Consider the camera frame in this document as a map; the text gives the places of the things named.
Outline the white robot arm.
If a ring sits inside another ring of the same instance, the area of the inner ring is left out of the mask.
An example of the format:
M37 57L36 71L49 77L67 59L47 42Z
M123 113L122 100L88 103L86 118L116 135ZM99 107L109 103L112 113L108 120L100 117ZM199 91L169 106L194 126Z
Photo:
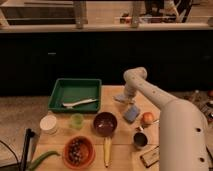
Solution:
M123 77L127 99L139 91L160 110L159 171L209 171L208 123L198 107L147 82L144 67L128 69Z

